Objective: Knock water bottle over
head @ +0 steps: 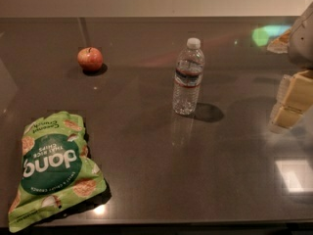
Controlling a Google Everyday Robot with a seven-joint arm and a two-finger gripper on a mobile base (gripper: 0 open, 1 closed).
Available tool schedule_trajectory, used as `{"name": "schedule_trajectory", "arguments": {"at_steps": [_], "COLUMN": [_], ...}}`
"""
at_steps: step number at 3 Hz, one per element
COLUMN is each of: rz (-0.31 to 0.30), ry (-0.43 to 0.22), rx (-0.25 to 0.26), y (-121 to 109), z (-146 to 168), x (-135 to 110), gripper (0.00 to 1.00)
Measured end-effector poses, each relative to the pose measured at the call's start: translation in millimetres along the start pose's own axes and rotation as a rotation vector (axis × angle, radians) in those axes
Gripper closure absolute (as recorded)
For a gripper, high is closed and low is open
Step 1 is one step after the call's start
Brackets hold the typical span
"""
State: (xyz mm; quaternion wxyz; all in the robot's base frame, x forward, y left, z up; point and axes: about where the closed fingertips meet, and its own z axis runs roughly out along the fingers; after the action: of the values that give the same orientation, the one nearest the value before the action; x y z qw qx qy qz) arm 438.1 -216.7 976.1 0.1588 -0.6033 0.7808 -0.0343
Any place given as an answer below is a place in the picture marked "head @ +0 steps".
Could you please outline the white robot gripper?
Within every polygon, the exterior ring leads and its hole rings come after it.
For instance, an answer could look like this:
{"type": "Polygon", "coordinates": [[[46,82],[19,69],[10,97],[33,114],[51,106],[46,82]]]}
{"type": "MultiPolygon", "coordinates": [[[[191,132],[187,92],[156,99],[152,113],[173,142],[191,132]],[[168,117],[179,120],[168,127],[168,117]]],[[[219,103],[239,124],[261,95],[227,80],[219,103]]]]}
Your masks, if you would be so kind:
{"type": "MultiPolygon", "coordinates": [[[[289,40],[291,62],[301,68],[313,69],[313,2],[295,20],[289,40]]],[[[302,113],[313,105],[313,70],[284,75],[269,120],[269,130],[283,133],[291,129],[302,113]]]]}

